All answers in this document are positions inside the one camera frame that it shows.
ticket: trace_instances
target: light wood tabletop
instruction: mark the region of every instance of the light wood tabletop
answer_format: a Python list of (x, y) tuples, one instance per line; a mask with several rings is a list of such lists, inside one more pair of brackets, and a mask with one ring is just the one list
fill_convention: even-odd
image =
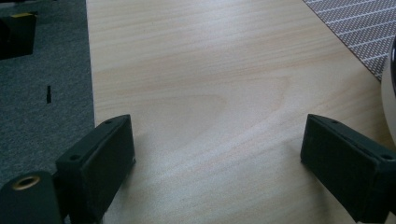
[(87, 3), (95, 122), (131, 114), (137, 160), (105, 223), (354, 223), (304, 126), (394, 149), (380, 83), (302, 0)]

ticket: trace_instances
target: woven mat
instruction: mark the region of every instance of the woven mat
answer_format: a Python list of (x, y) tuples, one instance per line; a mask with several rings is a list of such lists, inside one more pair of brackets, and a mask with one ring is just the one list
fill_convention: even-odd
[(381, 80), (396, 35), (396, 0), (304, 0)]
[(54, 173), (55, 160), (94, 127), (85, 1), (6, 6), (0, 17), (38, 16), (33, 54), (0, 61), (0, 186), (32, 171)]

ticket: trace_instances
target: black plastic jaw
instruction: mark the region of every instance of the black plastic jaw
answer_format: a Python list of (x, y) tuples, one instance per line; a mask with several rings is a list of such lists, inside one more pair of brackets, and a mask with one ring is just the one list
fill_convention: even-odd
[(33, 172), (0, 190), (0, 223), (100, 222), (135, 163), (129, 115), (108, 119), (68, 149), (57, 173)]
[(355, 221), (383, 223), (395, 213), (395, 152), (334, 119), (308, 115), (301, 160)]

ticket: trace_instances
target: small black pin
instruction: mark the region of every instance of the small black pin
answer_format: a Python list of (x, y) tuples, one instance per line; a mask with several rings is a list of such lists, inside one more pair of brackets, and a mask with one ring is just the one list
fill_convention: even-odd
[(51, 103), (50, 86), (47, 86), (47, 104)]

